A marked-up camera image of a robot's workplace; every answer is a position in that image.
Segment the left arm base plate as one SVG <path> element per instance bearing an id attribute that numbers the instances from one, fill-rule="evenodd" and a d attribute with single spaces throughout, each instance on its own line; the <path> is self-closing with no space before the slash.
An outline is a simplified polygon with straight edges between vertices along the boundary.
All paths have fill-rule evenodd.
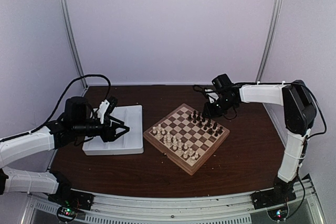
<path id="1" fill-rule="evenodd" d="M 81 191 L 71 190 L 67 196 L 47 194 L 48 200 L 73 210 L 91 210 L 94 195 Z"/>

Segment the wooden chess board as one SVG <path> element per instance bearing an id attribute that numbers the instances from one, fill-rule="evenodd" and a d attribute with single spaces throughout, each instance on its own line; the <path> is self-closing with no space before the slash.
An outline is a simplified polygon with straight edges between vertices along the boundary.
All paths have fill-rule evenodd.
<path id="1" fill-rule="evenodd" d="M 144 138 L 189 175 L 214 154 L 229 129 L 183 103 L 144 133 Z"/>

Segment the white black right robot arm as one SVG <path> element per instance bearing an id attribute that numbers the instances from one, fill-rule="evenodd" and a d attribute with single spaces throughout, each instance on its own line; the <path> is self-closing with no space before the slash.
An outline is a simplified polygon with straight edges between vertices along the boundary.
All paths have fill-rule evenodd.
<path id="1" fill-rule="evenodd" d="M 226 74 L 213 79 L 212 85 L 212 90 L 201 90 L 208 98 L 203 115 L 209 119 L 223 116 L 230 108 L 236 109 L 241 103 L 275 104 L 283 108 L 287 141 L 274 188 L 269 192 L 272 203 L 281 203 L 289 196 L 295 180 L 298 179 L 298 170 L 305 158 L 310 132 L 317 115 L 317 107 L 307 86 L 302 80 L 290 83 L 233 83 Z"/>

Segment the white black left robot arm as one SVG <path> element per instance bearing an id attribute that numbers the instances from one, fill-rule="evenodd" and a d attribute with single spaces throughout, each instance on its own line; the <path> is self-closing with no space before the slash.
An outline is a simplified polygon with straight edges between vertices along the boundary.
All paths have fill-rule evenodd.
<path id="1" fill-rule="evenodd" d="M 87 141 L 96 136 L 103 142 L 117 140 L 130 130 L 123 121 L 111 116 L 117 103 L 115 97 L 110 97 L 94 110 L 86 98 L 72 97 L 66 100 L 65 110 L 58 119 L 47 121 L 34 130 L 1 139 L 1 193 L 44 193 L 60 205 L 71 205 L 76 199 L 75 192 L 62 173 L 14 170 L 8 165 L 70 143 L 77 145 L 79 137 L 85 137 Z"/>

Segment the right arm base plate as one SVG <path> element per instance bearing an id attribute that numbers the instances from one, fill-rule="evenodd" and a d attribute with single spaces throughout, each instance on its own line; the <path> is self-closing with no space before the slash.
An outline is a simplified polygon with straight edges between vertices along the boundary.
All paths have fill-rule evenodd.
<path id="1" fill-rule="evenodd" d="M 258 190 L 252 193 L 250 196 L 255 210 L 285 204 L 297 198 L 294 192 L 279 196 L 276 194 L 274 189 L 268 189 L 264 191 Z"/>

